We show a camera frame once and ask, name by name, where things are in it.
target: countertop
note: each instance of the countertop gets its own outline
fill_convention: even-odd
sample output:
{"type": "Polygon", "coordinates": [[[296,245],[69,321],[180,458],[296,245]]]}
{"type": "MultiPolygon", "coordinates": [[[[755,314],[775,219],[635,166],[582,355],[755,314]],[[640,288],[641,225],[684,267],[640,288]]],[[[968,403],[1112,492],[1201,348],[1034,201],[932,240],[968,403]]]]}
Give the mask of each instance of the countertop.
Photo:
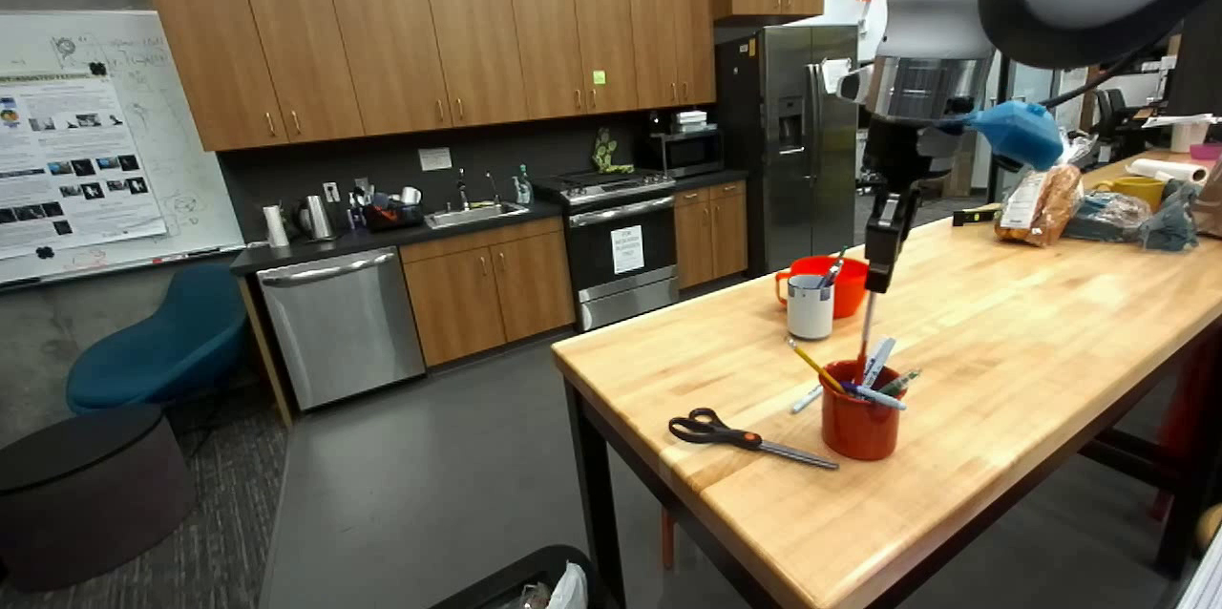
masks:
{"type": "MultiPolygon", "coordinates": [[[[1165,253],[1003,243],[991,225],[949,219],[916,227],[873,335],[896,338],[892,367],[924,374],[896,452],[876,462],[832,452],[819,405],[789,412],[816,380],[786,347],[771,275],[552,349],[568,383],[781,605],[865,607],[1222,317],[1220,260],[1222,240],[1207,237],[1165,253]],[[841,470],[677,440],[667,419],[698,406],[841,470]]],[[[802,346],[821,363],[855,358],[864,308],[802,346]]]]}
{"type": "MultiPolygon", "coordinates": [[[[737,182],[738,180],[743,180],[745,177],[745,170],[721,170],[708,175],[697,175],[694,177],[676,180],[675,191],[679,192],[719,185],[722,182],[737,182]]],[[[282,248],[273,248],[270,246],[247,248],[232,262],[230,270],[235,275],[249,275],[251,273],[265,270],[268,268],[280,268],[284,265],[293,265],[296,263],[318,260],[319,258],[347,256],[348,253],[373,251],[389,246],[404,246],[409,243],[440,240],[469,232],[492,230],[505,225],[513,225],[516,223],[529,223],[532,220],[551,218],[563,213],[563,208],[546,201],[535,201],[529,208],[530,209],[527,213],[519,215],[483,223],[472,223],[468,225],[455,225],[441,230],[433,230],[420,225],[418,227],[387,230],[385,232],[351,232],[329,242],[295,242],[282,248]]]]}

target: backsplash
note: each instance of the backsplash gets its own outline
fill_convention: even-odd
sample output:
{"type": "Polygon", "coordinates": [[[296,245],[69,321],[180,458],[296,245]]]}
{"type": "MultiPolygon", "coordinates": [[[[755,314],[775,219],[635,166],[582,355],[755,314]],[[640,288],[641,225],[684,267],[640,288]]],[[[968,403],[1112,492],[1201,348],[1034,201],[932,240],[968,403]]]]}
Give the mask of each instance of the backsplash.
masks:
{"type": "Polygon", "coordinates": [[[218,153],[233,212],[248,241],[266,238],[262,207],[282,202],[290,208],[304,196],[323,193],[323,182],[340,183],[347,197],[353,179],[369,177],[378,191],[398,193],[403,186],[423,192],[428,212],[441,210],[446,201],[457,208],[458,168],[466,170],[470,201],[492,197],[484,176],[491,172],[501,198],[513,201],[518,165],[527,164],[532,177],[593,169],[594,136],[607,127],[620,142],[617,163],[632,163],[634,143],[645,138],[643,110],[474,127],[411,135],[293,144],[218,153]],[[418,150],[448,147],[453,169],[420,170],[418,150]]]}

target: stainless steel refrigerator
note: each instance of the stainless steel refrigerator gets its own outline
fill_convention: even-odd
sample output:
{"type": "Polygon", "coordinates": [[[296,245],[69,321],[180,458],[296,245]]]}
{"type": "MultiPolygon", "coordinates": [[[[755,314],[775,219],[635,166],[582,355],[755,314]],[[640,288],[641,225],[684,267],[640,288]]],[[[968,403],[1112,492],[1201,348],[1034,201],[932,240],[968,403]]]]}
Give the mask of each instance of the stainless steel refrigerator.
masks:
{"type": "Polygon", "coordinates": [[[857,66],[857,27],[764,27],[716,55],[727,165],[750,171],[752,274],[852,246],[857,105],[827,94],[821,70],[857,66]]]}

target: black table leg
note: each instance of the black table leg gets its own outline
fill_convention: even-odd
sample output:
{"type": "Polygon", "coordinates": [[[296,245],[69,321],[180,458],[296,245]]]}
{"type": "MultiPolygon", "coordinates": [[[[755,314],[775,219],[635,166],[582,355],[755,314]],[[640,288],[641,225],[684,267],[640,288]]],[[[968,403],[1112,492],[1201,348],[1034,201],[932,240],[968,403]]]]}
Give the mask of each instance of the black table leg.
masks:
{"type": "Polygon", "coordinates": [[[1180,483],[1172,492],[1173,500],[1171,511],[1167,514],[1167,525],[1162,532],[1162,542],[1158,544],[1158,556],[1155,561],[1158,571],[1171,578],[1178,578],[1184,570],[1184,563],[1193,550],[1193,531],[1196,527],[1196,519],[1209,504],[1205,499],[1212,489],[1215,474],[1217,473],[1220,456],[1222,456],[1222,351],[1218,349],[1220,339],[1207,340],[1205,344],[1213,345],[1210,349],[1201,349],[1198,353],[1205,357],[1195,363],[1195,368],[1189,372],[1204,373],[1204,378],[1198,382],[1206,383],[1200,406],[1195,430],[1193,430],[1191,448],[1187,462],[1183,463],[1183,476],[1180,483]]]}
{"type": "Polygon", "coordinates": [[[611,466],[607,443],[585,417],[585,400],[565,382],[568,400],[568,423],[573,430],[573,451],[577,455],[577,482],[582,488],[582,510],[585,514],[585,537],[590,561],[602,585],[620,607],[624,604],[623,566],[620,563],[620,534],[615,525],[615,496],[611,494],[611,466]]]}

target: dish soap bottle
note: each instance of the dish soap bottle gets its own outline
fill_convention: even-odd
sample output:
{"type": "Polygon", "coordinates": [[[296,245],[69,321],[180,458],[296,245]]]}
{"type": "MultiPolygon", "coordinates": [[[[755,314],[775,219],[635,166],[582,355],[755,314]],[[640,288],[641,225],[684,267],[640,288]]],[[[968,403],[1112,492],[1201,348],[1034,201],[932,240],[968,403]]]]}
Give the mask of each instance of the dish soap bottle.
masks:
{"type": "Polygon", "coordinates": [[[522,205],[530,205],[534,201],[534,187],[530,186],[530,177],[527,175],[525,163],[523,163],[523,165],[518,165],[518,170],[521,174],[514,177],[514,180],[517,180],[518,203],[522,205]]]}

